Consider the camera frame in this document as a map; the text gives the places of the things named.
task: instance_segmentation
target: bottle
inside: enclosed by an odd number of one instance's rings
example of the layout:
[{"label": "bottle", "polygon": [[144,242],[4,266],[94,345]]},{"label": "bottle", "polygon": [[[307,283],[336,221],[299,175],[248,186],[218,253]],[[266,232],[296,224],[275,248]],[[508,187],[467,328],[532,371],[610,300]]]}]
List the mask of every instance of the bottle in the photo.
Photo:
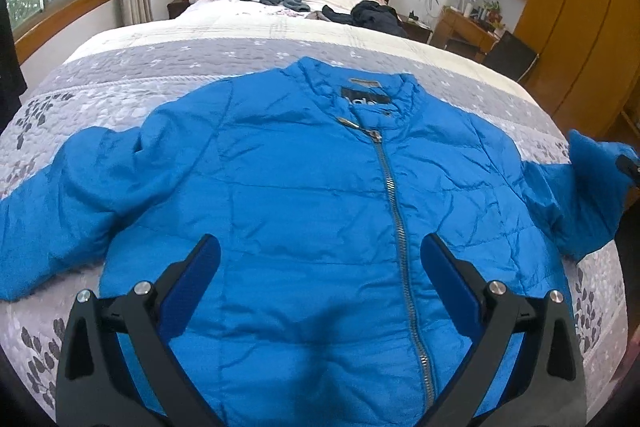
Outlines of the bottle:
[{"label": "bottle", "polygon": [[471,12],[472,12],[473,10],[474,10],[474,4],[473,4],[471,1],[469,1],[469,2],[466,4],[464,17],[465,17],[466,19],[469,19],[469,17],[471,17]]}]

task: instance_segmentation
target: pillow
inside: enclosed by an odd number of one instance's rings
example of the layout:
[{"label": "pillow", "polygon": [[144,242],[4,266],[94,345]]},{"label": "pillow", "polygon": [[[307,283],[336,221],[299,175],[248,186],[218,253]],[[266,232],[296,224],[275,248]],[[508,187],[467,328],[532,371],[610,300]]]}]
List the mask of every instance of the pillow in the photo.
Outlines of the pillow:
[{"label": "pillow", "polygon": [[[326,4],[329,8],[338,13],[351,13],[353,7],[362,1],[371,0],[305,0],[305,3],[309,5],[311,11],[322,10],[322,7]],[[386,5],[384,0],[372,0],[379,4]]]}]

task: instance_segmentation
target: zipper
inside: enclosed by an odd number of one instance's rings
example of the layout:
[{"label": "zipper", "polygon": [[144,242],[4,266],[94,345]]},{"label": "zipper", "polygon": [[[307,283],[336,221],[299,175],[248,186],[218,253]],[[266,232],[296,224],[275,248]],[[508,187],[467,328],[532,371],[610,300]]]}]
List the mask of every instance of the zipper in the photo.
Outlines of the zipper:
[{"label": "zipper", "polygon": [[358,124],[353,123],[352,121],[349,121],[345,118],[338,117],[337,120],[342,125],[362,131],[364,134],[369,136],[369,138],[373,142],[373,146],[376,149],[376,153],[378,154],[378,159],[380,161],[380,166],[382,166],[382,171],[385,175],[386,195],[389,199],[389,204],[391,205],[391,214],[394,218],[394,223],[396,226],[396,243],[398,244],[398,257],[400,262],[400,275],[402,280],[402,295],[404,296],[404,304],[406,305],[406,309],[409,315],[409,330],[411,333],[411,339],[414,343],[415,350],[417,351],[418,359],[420,360],[422,381],[427,392],[427,407],[430,408],[435,401],[435,391],[433,387],[433,380],[431,378],[431,361],[429,360],[429,355],[427,355],[427,349],[420,338],[420,334],[418,334],[418,314],[416,312],[414,299],[412,298],[410,290],[409,255],[406,241],[406,232],[404,228],[404,222],[402,222],[402,217],[400,215],[400,210],[398,207],[398,198],[396,197],[396,182],[394,181],[393,175],[391,174],[391,168],[389,167],[388,160],[386,159],[385,151],[382,148],[382,134],[380,134],[380,131],[364,129]]}]

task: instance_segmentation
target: nightstand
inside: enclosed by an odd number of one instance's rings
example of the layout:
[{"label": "nightstand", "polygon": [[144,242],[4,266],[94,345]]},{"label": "nightstand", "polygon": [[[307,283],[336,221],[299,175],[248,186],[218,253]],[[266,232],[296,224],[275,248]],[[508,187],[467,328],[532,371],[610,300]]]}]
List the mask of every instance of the nightstand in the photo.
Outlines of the nightstand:
[{"label": "nightstand", "polygon": [[189,6],[191,6],[191,3],[188,0],[172,0],[166,6],[166,9],[169,12],[169,19],[175,19],[179,17]]},{"label": "nightstand", "polygon": [[398,18],[402,23],[402,28],[408,35],[408,39],[416,42],[423,42],[424,44],[429,41],[429,37],[431,37],[431,33],[433,33],[431,28],[422,23],[413,22],[406,15],[398,15]]}]

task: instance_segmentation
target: jacket sleeve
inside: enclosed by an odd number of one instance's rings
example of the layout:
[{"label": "jacket sleeve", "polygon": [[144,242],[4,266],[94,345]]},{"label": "jacket sleeve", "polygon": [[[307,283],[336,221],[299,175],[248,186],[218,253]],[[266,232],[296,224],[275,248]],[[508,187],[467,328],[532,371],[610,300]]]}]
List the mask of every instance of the jacket sleeve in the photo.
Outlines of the jacket sleeve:
[{"label": "jacket sleeve", "polygon": [[624,211],[631,179],[618,170],[620,155],[637,159],[633,148],[595,142],[569,133],[569,164],[511,162],[518,158],[513,141],[481,118],[472,124],[492,162],[527,205],[533,222],[561,253],[580,261],[613,240]]},{"label": "jacket sleeve", "polygon": [[0,300],[103,259],[116,229],[175,189],[214,134],[216,105],[193,103],[194,93],[160,106],[140,127],[74,134],[0,201]]}]

